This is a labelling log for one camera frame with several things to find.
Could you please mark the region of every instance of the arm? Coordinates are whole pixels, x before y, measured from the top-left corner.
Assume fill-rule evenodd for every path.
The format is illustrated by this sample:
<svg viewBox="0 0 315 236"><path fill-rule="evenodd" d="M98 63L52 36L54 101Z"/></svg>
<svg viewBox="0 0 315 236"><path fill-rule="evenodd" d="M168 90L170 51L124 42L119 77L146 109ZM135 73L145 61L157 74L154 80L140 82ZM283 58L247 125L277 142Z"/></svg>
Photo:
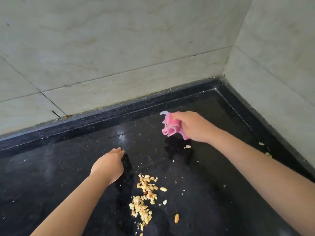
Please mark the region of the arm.
<svg viewBox="0 0 315 236"><path fill-rule="evenodd" d="M123 173L125 151L113 149L99 158L91 174L36 228L31 236L80 236L108 185Z"/></svg>
<svg viewBox="0 0 315 236"><path fill-rule="evenodd" d="M302 235L315 235L315 184L223 131L199 114L177 112L185 134L230 160L277 213Z"/></svg>

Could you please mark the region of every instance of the person's left hand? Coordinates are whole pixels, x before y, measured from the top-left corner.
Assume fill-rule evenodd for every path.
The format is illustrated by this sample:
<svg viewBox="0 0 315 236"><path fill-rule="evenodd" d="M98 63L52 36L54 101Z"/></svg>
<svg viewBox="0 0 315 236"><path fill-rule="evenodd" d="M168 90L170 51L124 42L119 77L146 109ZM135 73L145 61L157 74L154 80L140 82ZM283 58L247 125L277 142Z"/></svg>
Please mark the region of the person's left hand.
<svg viewBox="0 0 315 236"><path fill-rule="evenodd" d="M115 182L124 172L121 162L124 153L120 147L112 149L94 163L90 175L101 174L109 180L109 184Z"/></svg>

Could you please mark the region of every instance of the hand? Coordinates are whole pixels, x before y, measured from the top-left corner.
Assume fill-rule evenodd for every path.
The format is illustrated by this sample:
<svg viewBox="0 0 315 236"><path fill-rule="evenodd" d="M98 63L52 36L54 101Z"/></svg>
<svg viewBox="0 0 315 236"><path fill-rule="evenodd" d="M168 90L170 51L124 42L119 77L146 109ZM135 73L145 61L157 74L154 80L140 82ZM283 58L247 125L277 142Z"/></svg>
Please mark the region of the hand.
<svg viewBox="0 0 315 236"><path fill-rule="evenodd" d="M109 180L109 184L115 182L124 172L121 162L124 153L125 151L120 147L112 149L94 163L90 175L100 174Z"/></svg>
<svg viewBox="0 0 315 236"><path fill-rule="evenodd" d="M181 126L186 136L197 142L209 143L209 138L218 129L195 112L175 112L172 113L172 117L181 120Z"/></svg>

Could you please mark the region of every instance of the pink cloth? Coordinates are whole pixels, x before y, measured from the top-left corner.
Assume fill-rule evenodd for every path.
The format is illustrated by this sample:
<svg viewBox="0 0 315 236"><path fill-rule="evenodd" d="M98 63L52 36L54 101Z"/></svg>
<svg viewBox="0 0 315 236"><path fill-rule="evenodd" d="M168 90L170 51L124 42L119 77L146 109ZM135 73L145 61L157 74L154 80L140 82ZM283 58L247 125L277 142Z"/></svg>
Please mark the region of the pink cloth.
<svg viewBox="0 0 315 236"><path fill-rule="evenodd" d="M164 128L162 130L162 133L164 135L167 135L168 137L170 137L171 135L174 135L175 133L179 132L182 136L184 140L189 139L184 131L183 128L181 127L181 121L178 119L173 119L171 113L169 113L168 111L163 111L160 113L160 115L165 114L165 119L162 123L164 123Z"/></svg>

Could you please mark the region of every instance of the white marble tile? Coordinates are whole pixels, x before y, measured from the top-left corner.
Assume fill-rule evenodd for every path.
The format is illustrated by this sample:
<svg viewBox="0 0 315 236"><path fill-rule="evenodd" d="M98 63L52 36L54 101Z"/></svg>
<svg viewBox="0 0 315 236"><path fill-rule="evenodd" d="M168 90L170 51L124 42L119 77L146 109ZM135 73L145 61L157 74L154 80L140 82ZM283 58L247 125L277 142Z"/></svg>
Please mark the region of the white marble tile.
<svg viewBox="0 0 315 236"><path fill-rule="evenodd" d="M315 166L315 107L235 47L223 73L236 91Z"/></svg>
<svg viewBox="0 0 315 236"><path fill-rule="evenodd" d="M236 46L315 105L315 0L253 0Z"/></svg>
<svg viewBox="0 0 315 236"><path fill-rule="evenodd" d="M37 93L0 103L0 135L64 116L43 94Z"/></svg>
<svg viewBox="0 0 315 236"><path fill-rule="evenodd" d="M37 92L27 79L0 57L0 102Z"/></svg>
<svg viewBox="0 0 315 236"><path fill-rule="evenodd" d="M235 43L251 0L1 0L0 53L41 91Z"/></svg>
<svg viewBox="0 0 315 236"><path fill-rule="evenodd" d="M230 51L225 48L44 94L67 115L73 115L221 74Z"/></svg>

